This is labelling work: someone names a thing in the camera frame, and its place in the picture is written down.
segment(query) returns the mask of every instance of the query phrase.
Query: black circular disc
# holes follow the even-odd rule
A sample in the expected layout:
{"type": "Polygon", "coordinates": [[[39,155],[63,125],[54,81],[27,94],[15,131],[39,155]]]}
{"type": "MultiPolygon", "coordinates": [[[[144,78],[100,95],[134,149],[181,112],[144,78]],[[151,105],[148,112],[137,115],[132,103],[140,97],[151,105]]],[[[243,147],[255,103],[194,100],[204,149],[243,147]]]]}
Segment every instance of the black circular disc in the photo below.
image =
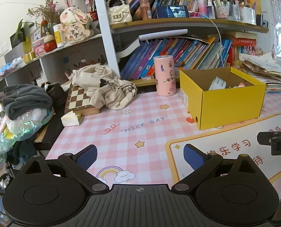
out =
{"type": "Polygon", "coordinates": [[[11,185],[3,206],[9,218],[23,225],[51,226],[75,215],[85,202],[85,192],[76,182],[53,174],[24,175],[11,185]]]}
{"type": "Polygon", "coordinates": [[[278,195],[272,185],[260,185],[257,180],[232,180],[223,176],[199,186],[195,199],[209,218],[232,226],[256,225],[271,218],[278,205],[278,195]]]}

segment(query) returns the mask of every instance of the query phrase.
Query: yellow box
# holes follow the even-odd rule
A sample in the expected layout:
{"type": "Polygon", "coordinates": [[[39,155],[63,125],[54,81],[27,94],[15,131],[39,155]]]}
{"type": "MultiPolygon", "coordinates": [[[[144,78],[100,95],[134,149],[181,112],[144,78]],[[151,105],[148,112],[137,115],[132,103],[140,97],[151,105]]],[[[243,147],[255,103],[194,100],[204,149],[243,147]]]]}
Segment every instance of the yellow box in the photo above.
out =
{"type": "Polygon", "coordinates": [[[200,130],[259,117],[266,85],[233,67],[180,71],[181,96],[200,130]],[[218,76],[226,89],[208,91],[218,76]],[[245,87],[233,88],[240,83],[245,87]]]}

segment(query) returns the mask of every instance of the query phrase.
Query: pen holder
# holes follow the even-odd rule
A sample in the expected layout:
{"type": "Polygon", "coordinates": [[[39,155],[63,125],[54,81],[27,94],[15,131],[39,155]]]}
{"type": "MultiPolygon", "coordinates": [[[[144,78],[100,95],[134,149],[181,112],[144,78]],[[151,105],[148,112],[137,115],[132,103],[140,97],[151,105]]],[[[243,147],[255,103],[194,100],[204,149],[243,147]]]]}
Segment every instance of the pen holder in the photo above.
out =
{"type": "Polygon", "coordinates": [[[216,16],[217,19],[228,18],[227,6],[222,5],[220,7],[216,7],[215,8],[215,16],[216,16]]]}
{"type": "Polygon", "coordinates": [[[233,20],[240,22],[240,12],[239,6],[237,4],[230,5],[231,6],[231,14],[228,14],[228,20],[233,20]]]}
{"type": "Polygon", "coordinates": [[[256,25],[256,15],[254,9],[249,7],[239,7],[239,11],[241,22],[256,25]]]}

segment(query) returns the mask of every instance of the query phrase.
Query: pink tumbler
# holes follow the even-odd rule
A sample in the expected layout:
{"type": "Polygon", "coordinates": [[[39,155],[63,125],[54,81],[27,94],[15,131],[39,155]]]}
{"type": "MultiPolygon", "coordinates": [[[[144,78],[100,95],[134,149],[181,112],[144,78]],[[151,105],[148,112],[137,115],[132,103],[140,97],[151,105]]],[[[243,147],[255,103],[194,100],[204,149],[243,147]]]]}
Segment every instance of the pink tumbler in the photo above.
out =
{"type": "Polygon", "coordinates": [[[173,56],[156,56],[153,60],[158,94],[160,96],[173,96],[176,93],[173,56]]]}

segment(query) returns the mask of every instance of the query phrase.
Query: rainbow print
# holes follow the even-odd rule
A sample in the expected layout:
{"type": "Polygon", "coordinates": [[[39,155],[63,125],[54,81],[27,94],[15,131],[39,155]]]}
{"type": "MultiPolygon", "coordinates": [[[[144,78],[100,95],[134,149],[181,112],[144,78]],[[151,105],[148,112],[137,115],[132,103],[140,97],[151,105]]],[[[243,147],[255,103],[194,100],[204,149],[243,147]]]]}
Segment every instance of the rainbow print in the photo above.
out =
{"type": "Polygon", "coordinates": [[[104,178],[105,175],[107,175],[108,173],[113,173],[117,176],[117,174],[119,172],[123,171],[122,168],[118,167],[118,166],[107,166],[103,169],[101,169],[97,174],[96,177],[97,178],[104,178]]]}

